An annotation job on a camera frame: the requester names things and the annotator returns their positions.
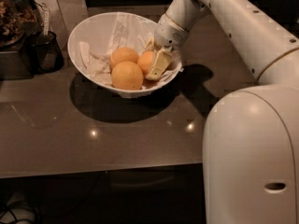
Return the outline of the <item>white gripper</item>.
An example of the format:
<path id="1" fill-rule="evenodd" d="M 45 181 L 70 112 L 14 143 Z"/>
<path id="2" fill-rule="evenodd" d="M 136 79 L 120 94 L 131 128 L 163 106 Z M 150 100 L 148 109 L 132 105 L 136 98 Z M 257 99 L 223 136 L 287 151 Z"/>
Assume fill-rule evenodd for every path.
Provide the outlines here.
<path id="1" fill-rule="evenodd" d="M 159 19 L 154 38 L 151 37 L 144 51 L 158 47 L 180 47 L 188 38 L 189 32 L 175 24 L 165 14 Z M 172 53 L 168 49 L 153 52 L 152 64 L 146 75 L 148 80 L 158 80 L 172 61 Z"/>

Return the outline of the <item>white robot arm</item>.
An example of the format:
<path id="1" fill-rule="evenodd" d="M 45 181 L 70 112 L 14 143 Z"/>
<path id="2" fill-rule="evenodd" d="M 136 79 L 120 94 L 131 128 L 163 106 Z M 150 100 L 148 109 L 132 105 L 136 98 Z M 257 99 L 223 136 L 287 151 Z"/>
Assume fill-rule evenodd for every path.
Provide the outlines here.
<path id="1" fill-rule="evenodd" d="M 210 11 L 257 84 L 221 98 L 203 134 L 207 224 L 299 224 L 298 40 L 248 0 L 173 0 L 160 47 Z"/>

